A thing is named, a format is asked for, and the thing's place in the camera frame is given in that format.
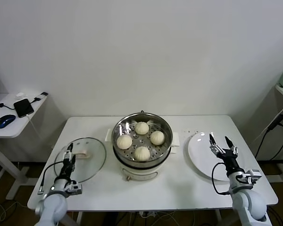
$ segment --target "power cord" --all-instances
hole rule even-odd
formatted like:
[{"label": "power cord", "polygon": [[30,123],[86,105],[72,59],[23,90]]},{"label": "power cord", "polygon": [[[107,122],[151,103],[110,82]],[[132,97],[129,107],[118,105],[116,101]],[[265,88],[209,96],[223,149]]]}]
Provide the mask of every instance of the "power cord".
[{"label": "power cord", "polygon": [[283,149],[283,144],[282,144],[280,150],[270,160],[273,160],[282,151],[282,149]]},{"label": "power cord", "polygon": [[[11,204],[9,207],[7,207],[6,209],[3,207],[4,203],[6,202],[9,202],[9,201],[14,201],[13,204]],[[21,207],[24,207],[24,208],[27,208],[27,206],[24,206],[22,205],[21,203],[19,203],[18,201],[16,200],[5,200],[4,202],[0,203],[0,208],[2,208],[3,210],[3,213],[1,214],[0,216],[0,224],[2,224],[3,222],[7,221],[8,219],[11,218],[11,216],[14,215],[14,213],[16,212],[16,209],[17,209],[17,206],[21,206]],[[7,217],[7,211],[9,209],[11,209],[13,206],[15,206],[15,208],[13,209],[12,213]]]},{"label": "power cord", "polygon": [[[263,144],[263,141],[264,141],[266,135],[267,135],[270,131],[272,131],[276,126],[281,126],[281,127],[283,127],[283,124],[281,124],[281,121],[283,120],[283,114],[281,114],[282,111],[283,111],[283,109],[280,111],[279,114],[277,114],[277,116],[274,118],[274,120],[268,125],[267,130],[265,131],[266,128],[263,130],[263,131],[265,131],[265,134],[264,134],[264,136],[262,137],[262,140],[261,140],[261,143],[260,143],[260,145],[259,145],[259,148],[258,148],[258,150],[257,150],[257,152],[256,152],[256,154],[255,154],[255,158],[256,158],[256,157],[258,156],[258,154],[259,154],[260,148],[261,148],[261,146],[262,146],[262,144]],[[270,161],[273,160],[273,159],[282,151],[282,149],[283,149],[283,145],[281,146],[280,150],[270,159]]]},{"label": "power cord", "polygon": [[28,116],[28,114],[27,114],[26,116],[27,116],[27,118],[28,118],[30,124],[33,126],[33,129],[34,129],[34,131],[36,132],[36,134],[37,134],[37,136],[39,137],[39,139],[40,139],[41,141],[43,141],[43,138],[41,137],[41,135],[40,135],[39,132],[37,131],[36,127],[34,126],[32,120],[30,119],[30,117]]},{"label": "power cord", "polygon": [[282,218],[279,216],[279,214],[272,207],[269,206],[267,208],[267,212],[269,212],[270,214],[272,214],[274,216],[274,218],[277,220],[279,226],[283,226]]},{"label": "power cord", "polygon": [[216,186],[215,186],[215,182],[214,182],[214,170],[216,168],[216,166],[218,165],[225,165],[223,162],[218,162],[214,167],[213,167],[213,170],[212,170],[212,184],[213,184],[213,187],[214,187],[214,190],[217,194],[220,194],[220,195],[228,195],[230,194],[229,192],[218,192],[217,189],[216,189]]},{"label": "power cord", "polygon": [[252,145],[267,129],[268,127],[276,120],[276,118],[282,113],[283,109],[274,117],[274,119],[269,123],[268,126],[266,126],[262,131],[261,133],[255,138],[252,140],[252,142],[250,143],[250,145]]},{"label": "power cord", "polygon": [[264,141],[264,139],[265,139],[265,136],[266,136],[268,133],[269,133],[269,130],[266,130],[266,132],[265,132],[265,134],[264,134],[264,136],[263,136],[263,138],[262,138],[262,140],[261,140],[261,143],[260,143],[260,145],[259,145],[259,147],[258,147],[257,153],[255,154],[255,158],[257,158],[257,156],[258,156],[258,154],[259,154],[259,151],[260,151],[260,148],[261,148],[261,146],[262,146],[262,144],[263,144],[263,141]]},{"label": "power cord", "polygon": [[4,103],[0,103],[0,107],[6,107],[6,108],[8,108],[10,110],[14,110],[14,108],[8,107],[8,106],[4,105]]},{"label": "power cord", "polygon": [[54,166],[54,165],[56,165],[56,164],[59,164],[59,163],[63,163],[63,161],[58,161],[58,162],[54,162],[53,164],[50,164],[45,170],[44,170],[44,173],[43,173],[43,177],[42,177],[42,181],[41,181],[41,184],[40,184],[40,186],[44,186],[44,180],[45,180],[45,173],[46,173],[46,171],[50,168],[50,167],[52,167],[52,166]]},{"label": "power cord", "polygon": [[124,217],[127,215],[127,212],[115,223],[115,226],[117,226],[119,224],[119,222],[122,221],[122,219],[124,219]]}]

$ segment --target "cable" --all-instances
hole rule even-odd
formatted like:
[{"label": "cable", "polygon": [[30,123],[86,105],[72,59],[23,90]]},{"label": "cable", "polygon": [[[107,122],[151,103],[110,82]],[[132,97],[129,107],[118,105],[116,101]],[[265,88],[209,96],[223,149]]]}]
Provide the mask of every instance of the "cable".
[{"label": "cable", "polygon": [[161,213],[164,213],[164,215],[159,217],[153,224],[151,224],[151,226],[154,226],[160,219],[162,219],[163,217],[165,217],[167,215],[169,215],[173,219],[173,221],[177,224],[177,226],[180,226],[179,223],[175,220],[175,218],[171,214],[169,214],[167,212],[161,212]]},{"label": "cable", "polygon": [[269,212],[270,214],[272,214],[274,216],[274,218],[277,220],[279,226],[283,226],[275,213],[273,213],[270,209],[267,209],[267,212]]},{"label": "cable", "polygon": [[170,214],[174,217],[175,211],[170,212]]},{"label": "cable", "polygon": [[281,112],[283,111],[283,109],[274,117],[274,119],[269,123],[268,126],[266,126],[261,133],[255,138],[253,139],[253,141],[250,143],[250,145],[252,145],[264,132],[265,130],[267,130],[267,128],[273,123],[273,121],[281,114]]},{"label": "cable", "polygon": [[282,225],[283,225],[283,220],[280,217],[280,215],[277,213],[277,211],[274,210],[274,208],[272,208],[271,206],[268,207],[269,211],[273,212],[281,221]]},{"label": "cable", "polygon": [[131,217],[132,217],[132,213],[130,213],[130,220],[129,220],[128,226],[130,226],[130,224],[131,224]]},{"label": "cable", "polygon": [[0,103],[0,107],[6,107],[6,108],[8,108],[10,110],[14,110],[14,108],[8,107],[8,106],[4,105],[4,103]]},{"label": "cable", "polygon": [[52,166],[54,166],[54,165],[56,165],[56,164],[59,164],[59,163],[63,163],[63,161],[54,162],[53,164],[50,164],[50,165],[44,170],[44,173],[43,173],[43,177],[42,177],[42,181],[41,181],[40,186],[44,186],[45,173],[46,173],[46,171],[49,169],[49,167],[52,167]]},{"label": "cable", "polygon": [[264,134],[264,136],[263,136],[263,138],[262,138],[262,140],[261,140],[261,143],[260,143],[260,145],[259,145],[259,148],[258,148],[258,150],[257,150],[257,152],[256,152],[256,154],[255,154],[255,158],[257,158],[257,156],[258,156],[258,154],[259,154],[260,148],[261,148],[261,146],[262,146],[262,144],[263,144],[263,141],[264,141],[265,136],[267,135],[267,133],[269,133],[269,130],[266,130],[266,132],[265,132],[265,134]]},{"label": "cable", "polygon": [[273,160],[282,151],[282,149],[283,149],[283,144],[282,144],[280,150],[270,160]]},{"label": "cable", "polygon": [[118,222],[116,222],[116,224],[115,224],[115,226],[117,226],[118,225],[118,223],[119,222],[121,222],[122,221],[122,219],[124,219],[124,217],[127,215],[127,212],[118,220]]},{"label": "cable", "polygon": [[[11,204],[7,209],[4,209],[4,207],[2,206],[4,203],[8,202],[8,201],[14,201],[13,204]],[[15,205],[15,208],[13,209],[12,213],[6,217],[7,215],[7,211],[12,208],[13,206]],[[16,200],[5,200],[4,202],[2,202],[0,204],[0,207],[2,208],[3,210],[3,213],[1,214],[0,216],[0,224],[2,224],[3,222],[7,221],[9,218],[11,218],[11,216],[16,212],[16,209],[17,209],[17,205],[21,206],[21,207],[24,207],[24,208],[27,208],[27,206],[24,206],[22,205],[21,203],[19,203],[18,201]]]},{"label": "cable", "polygon": [[13,204],[11,204],[6,210],[5,210],[5,209],[3,208],[3,206],[0,204],[0,207],[3,209],[3,213],[0,215],[0,221],[1,221],[1,222],[5,220],[5,218],[6,218],[6,212],[7,212],[10,208],[12,208],[13,205],[17,205],[17,204],[18,204],[19,206],[23,207],[23,208],[27,208],[27,206],[22,205],[22,204],[19,203],[18,201],[15,201]]},{"label": "cable", "polygon": [[216,166],[218,165],[225,165],[223,162],[218,162],[214,167],[213,167],[213,170],[212,170],[212,184],[213,184],[213,187],[214,187],[214,190],[217,194],[220,194],[220,195],[228,195],[230,194],[229,192],[218,192],[217,189],[216,189],[216,186],[215,186],[215,182],[214,182],[214,170],[216,168]]},{"label": "cable", "polygon": [[133,222],[132,222],[132,225],[131,225],[131,226],[134,226],[134,223],[135,223],[136,217],[137,217],[137,212],[135,212],[135,215],[134,215]]},{"label": "cable", "polygon": [[236,178],[236,180],[237,180],[239,183],[249,185],[248,182],[239,180],[239,178],[240,178],[239,175],[237,175],[235,178]]},{"label": "cable", "polygon": [[36,127],[34,126],[33,122],[32,122],[31,119],[29,118],[28,114],[27,114],[26,116],[27,116],[29,122],[31,123],[31,125],[33,126],[33,129],[34,129],[34,131],[36,132],[36,134],[37,134],[37,136],[39,137],[39,139],[40,139],[41,141],[43,141],[43,138],[41,137],[41,135],[40,135],[39,132],[37,131]]}]

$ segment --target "white wall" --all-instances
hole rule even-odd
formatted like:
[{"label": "white wall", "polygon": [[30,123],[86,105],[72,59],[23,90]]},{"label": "white wall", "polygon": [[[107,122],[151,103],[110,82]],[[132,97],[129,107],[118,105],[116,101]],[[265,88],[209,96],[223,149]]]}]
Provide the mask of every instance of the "white wall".
[{"label": "white wall", "polygon": [[282,71],[283,0],[0,0],[0,81],[50,93],[48,135],[145,110],[229,114],[247,136]]}]

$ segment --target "black phone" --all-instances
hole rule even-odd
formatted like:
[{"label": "black phone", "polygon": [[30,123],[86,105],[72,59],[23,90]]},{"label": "black phone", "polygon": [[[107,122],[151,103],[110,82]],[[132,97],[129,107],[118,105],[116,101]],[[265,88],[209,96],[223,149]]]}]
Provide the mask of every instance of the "black phone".
[{"label": "black phone", "polygon": [[18,102],[15,102],[14,107],[19,118],[23,118],[27,114],[31,114],[34,112],[33,107],[28,101],[28,99],[23,99]]}]

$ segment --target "computer mouse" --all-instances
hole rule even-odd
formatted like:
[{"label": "computer mouse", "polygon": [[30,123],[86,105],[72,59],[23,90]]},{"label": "computer mouse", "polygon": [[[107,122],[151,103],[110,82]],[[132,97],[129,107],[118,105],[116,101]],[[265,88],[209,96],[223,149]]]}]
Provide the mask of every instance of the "computer mouse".
[{"label": "computer mouse", "polygon": [[15,120],[16,116],[13,114],[7,114],[0,118],[0,129],[9,125],[13,120]]}]

